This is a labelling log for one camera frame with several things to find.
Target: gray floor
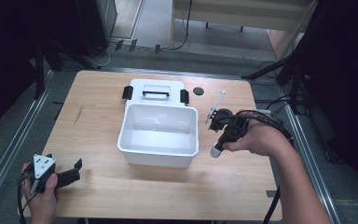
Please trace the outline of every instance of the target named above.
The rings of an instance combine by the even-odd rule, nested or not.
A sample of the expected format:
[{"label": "gray floor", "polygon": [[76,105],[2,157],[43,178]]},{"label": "gray floor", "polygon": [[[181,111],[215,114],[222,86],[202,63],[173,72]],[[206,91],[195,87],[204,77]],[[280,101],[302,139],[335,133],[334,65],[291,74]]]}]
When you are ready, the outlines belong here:
[{"label": "gray floor", "polygon": [[[163,48],[168,47],[166,30],[156,25],[153,26],[153,22],[157,24],[159,20],[166,22],[162,18],[167,16],[165,15],[167,12],[162,9],[168,7],[158,4],[158,2],[169,1],[145,0],[133,37],[138,39],[138,48],[134,52],[129,51],[129,46],[123,46],[119,50],[109,49],[110,63],[103,66],[102,70],[113,71],[118,68],[129,68],[130,70],[126,71],[141,71],[142,73],[175,71],[189,76],[241,79],[241,75],[252,74],[259,67],[262,68],[268,64],[262,62],[275,60],[265,31],[244,28],[244,33],[239,33],[239,27],[218,24],[210,24],[210,29],[206,30],[203,22],[190,23],[188,44],[185,44],[183,49],[179,51],[165,50],[155,54],[154,46],[156,44],[160,44]],[[176,21],[175,24],[176,30],[178,30],[175,35],[176,46],[181,44],[180,31],[183,31],[183,23]],[[61,72],[53,73],[47,99],[30,127],[30,131],[26,134],[23,142],[20,142],[19,154],[8,167],[6,177],[0,187],[0,223],[17,222],[16,178],[21,165],[29,161],[35,153],[42,152],[54,126],[54,118],[60,110],[60,106],[52,102],[64,102],[76,73],[84,69],[78,63],[65,56],[62,57],[65,66]],[[105,52],[102,52],[92,60],[97,63],[106,63],[108,56]],[[252,81],[251,86],[256,100],[274,100],[282,95],[281,87],[275,84],[273,78],[262,77]],[[20,127],[28,109],[34,103],[33,94],[34,85],[1,118],[0,159],[3,157],[7,146],[10,145],[10,141]],[[266,104],[257,104],[259,108],[265,106]],[[275,105],[272,109],[278,109],[280,106]],[[292,125],[285,110],[282,110],[278,116],[282,118],[285,127],[292,132]],[[302,133],[307,137],[318,171],[322,175],[326,189],[337,210],[339,219],[337,223],[358,223],[358,174],[346,164],[328,162],[324,157],[324,144],[321,142],[310,118],[307,116],[297,116],[297,118],[301,124]],[[275,168],[273,170],[277,183],[279,183]],[[59,218],[58,223],[76,223],[76,219]],[[260,222],[229,221],[228,223]]]}]

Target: white storage box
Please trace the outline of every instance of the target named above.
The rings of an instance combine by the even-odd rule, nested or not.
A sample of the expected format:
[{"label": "white storage box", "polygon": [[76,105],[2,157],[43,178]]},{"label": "white storage box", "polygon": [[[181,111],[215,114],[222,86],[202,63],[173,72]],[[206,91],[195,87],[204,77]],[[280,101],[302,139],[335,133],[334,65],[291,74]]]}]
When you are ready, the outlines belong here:
[{"label": "white storage box", "polygon": [[[156,84],[156,80],[145,79],[148,81]],[[141,103],[127,101],[118,149],[131,164],[188,167],[199,152],[197,109],[181,104],[165,105],[161,100],[154,104],[145,100],[148,97],[141,97]]]}]

